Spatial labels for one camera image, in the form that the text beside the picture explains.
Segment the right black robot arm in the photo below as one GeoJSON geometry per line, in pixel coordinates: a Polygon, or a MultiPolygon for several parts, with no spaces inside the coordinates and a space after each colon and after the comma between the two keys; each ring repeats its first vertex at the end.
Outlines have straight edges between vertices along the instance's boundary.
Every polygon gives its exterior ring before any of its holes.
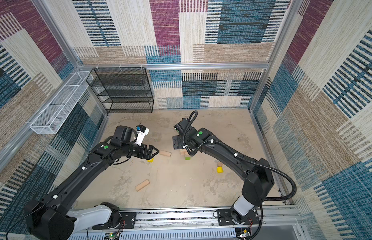
{"type": "Polygon", "coordinates": [[[215,158],[244,181],[241,195],[231,207],[231,215],[236,224],[247,221],[248,213],[262,205],[275,184],[269,162],[243,155],[205,128],[196,130],[187,118],[183,118],[174,129],[179,134],[180,147],[215,158]]]}

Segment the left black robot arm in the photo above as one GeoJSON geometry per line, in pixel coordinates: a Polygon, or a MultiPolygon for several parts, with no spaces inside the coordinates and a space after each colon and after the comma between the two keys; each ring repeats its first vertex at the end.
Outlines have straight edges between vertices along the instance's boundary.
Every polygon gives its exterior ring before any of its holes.
{"type": "Polygon", "coordinates": [[[122,164],[122,157],[151,160],[156,156],[157,148],[142,143],[148,133],[143,125],[135,129],[118,126],[114,135],[98,143],[63,183],[40,201],[31,200],[25,205],[28,232],[40,240],[67,240],[73,233],[93,226],[120,227],[119,207],[109,202],[76,212],[70,208],[97,176],[112,165],[122,164]]]}

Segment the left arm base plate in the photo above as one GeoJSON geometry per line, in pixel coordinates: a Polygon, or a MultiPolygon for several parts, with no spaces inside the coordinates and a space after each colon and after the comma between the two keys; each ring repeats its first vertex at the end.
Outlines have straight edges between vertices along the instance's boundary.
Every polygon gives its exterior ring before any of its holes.
{"type": "Polygon", "coordinates": [[[121,230],[133,229],[135,226],[137,212],[120,212],[112,214],[110,220],[104,224],[92,226],[92,230],[121,230]]]}

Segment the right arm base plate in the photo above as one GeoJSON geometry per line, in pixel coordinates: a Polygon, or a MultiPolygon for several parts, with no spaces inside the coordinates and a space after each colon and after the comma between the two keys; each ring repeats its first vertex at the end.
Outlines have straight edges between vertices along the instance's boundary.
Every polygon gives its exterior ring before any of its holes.
{"type": "Polygon", "coordinates": [[[260,215],[256,210],[250,210],[245,216],[242,216],[233,208],[218,209],[213,212],[213,217],[218,219],[220,226],[257,225],[260,223],[260,215]]]}

